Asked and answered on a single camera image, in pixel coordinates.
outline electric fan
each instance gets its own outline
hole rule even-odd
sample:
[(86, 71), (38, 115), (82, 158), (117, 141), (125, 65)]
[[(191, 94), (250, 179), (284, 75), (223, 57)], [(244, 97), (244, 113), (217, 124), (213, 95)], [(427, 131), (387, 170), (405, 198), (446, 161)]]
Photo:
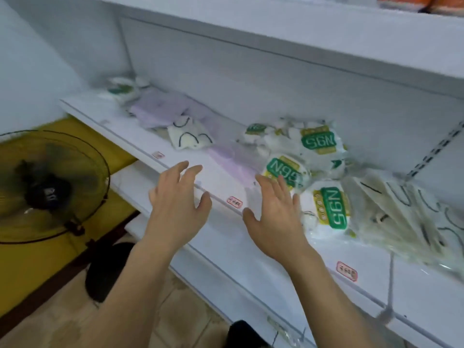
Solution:
[(0, 244), (82, 235), (108, 189), (108, 164), (84, 140), (46, 130), (1, 134)]

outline forearm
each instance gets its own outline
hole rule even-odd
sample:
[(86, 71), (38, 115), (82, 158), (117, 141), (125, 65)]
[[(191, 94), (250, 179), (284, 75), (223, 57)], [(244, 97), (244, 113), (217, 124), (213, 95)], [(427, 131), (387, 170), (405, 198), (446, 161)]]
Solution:
[(373, 348), (359, 311), (311, 248), (286, 267), (319, 348)]
[(85, 329), (86, 348), (146, 348), (172, 256), (137, 243), (113, 289)]

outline yellow panel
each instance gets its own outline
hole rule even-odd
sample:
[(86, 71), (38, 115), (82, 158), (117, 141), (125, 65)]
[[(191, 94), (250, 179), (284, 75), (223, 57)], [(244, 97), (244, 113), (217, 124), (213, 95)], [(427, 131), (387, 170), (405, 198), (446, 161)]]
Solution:
[[(75, 135), (94, 146), (107, 160), (111, 173), (136, 159), (74, 118), (42, 127)], [(113, 191), (107, 202), (84, 223), (93, 239), (113, 229), (134, 212), (134, 208)], [(19, 304), (28, 294), (71, 262), (85, 249), (84, 240), (71, 234), (26, 245), (0, 245), (0, 316)]]

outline person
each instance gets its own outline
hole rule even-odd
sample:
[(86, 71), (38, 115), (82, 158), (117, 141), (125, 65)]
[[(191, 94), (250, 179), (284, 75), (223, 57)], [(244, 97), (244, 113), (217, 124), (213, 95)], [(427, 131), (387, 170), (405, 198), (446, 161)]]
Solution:
[[(153, 211), (145, 235), (133, 247), (118, 280), (84, 330), (84, 347), (148, 347), (171, 259), (204, 226), (212, 207), (205, 192), (195, 208), (194, 181), (202, 166), (188, 166), (185, 161), (163, 172), (158, 186), (149, 191)], [(290, 196), (282, 176), (277, 181), (261, 175), (256, 179), (263, 194), (261, 219), (256, 220), (246, 208), (243, 221), (258, 248), (290, 276), (317, 346), (378, 347), (359, 311), (306, 240), (298, 195)]]

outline tile floor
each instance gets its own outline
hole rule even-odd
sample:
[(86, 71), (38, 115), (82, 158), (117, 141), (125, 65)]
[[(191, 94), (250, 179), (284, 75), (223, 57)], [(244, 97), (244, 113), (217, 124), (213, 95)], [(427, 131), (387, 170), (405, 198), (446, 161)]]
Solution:
[[(119, 241), (128, 240), (131, 238), (125, 236)], [(79, 340), (82, 327), (98, 310), (85, 291), (85, 274), (85, 270), (80, 272), (3, 337), (0, 348), (82, 348)], [(406, 346), (405, 341), (386, 328), (377, 329), (389, 348)], [(228, 330), (227, 322), (168, 271), (149, 348), (222, 348)]]

